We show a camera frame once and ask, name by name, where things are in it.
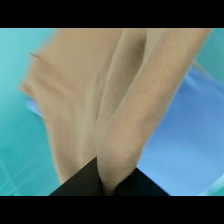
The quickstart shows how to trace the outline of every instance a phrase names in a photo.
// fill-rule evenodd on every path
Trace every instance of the green cutting mat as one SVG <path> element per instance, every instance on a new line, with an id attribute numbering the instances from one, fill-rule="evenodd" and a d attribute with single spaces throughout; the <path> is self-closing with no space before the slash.
<path id="1" fill-rule="evenodd" d="M 54 32 L 0 28 L 0 195 L 49 195 L 59 186 L 44 124 L 25 107 L 25 96 L 18 90 L 30 52 Z M 198 62 L 224 82 L 223 37 L 223 31 L 215 29 Z"/>

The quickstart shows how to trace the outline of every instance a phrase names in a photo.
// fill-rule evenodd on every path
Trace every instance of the blue object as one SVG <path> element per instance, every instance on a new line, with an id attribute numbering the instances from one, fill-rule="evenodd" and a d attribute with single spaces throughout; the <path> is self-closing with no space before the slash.
<path id="1" fill-rule="evenodd" d="M 224 87 L 191 68 L 138 168 L 170 195 L 199 195 L 224 172 Z"/>

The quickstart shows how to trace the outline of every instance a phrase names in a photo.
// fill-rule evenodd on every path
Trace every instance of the tan cloth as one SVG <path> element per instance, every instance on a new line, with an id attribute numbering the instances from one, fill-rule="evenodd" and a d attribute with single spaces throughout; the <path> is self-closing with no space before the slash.
<path id="1" fill-rule="evenodd" d="M 208 28 L 60 29 L 23 90 L 44 115 L 62 182 L 97 156 L 111 192 L 135 169 Z"/>

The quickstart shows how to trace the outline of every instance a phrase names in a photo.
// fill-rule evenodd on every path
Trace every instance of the blue sheet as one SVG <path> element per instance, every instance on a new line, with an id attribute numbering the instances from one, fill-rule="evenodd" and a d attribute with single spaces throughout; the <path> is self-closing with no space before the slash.
<path id="1" fill-rule="evenodd" d="M 224 87 L 191 68 L 138 168 L 170 195 L 199 195 L 224 171 Z"/>

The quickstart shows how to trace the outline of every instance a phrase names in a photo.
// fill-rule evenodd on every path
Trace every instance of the black object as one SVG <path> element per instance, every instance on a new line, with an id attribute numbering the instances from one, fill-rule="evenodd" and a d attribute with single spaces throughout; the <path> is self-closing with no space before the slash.
<path id="1" fill-rule="evenodd" d="M 93 159 L 50 196 L 103 196 L 97 159 Z M 120 183 L 113 196 L 169 196 L 139 169 Z"/>

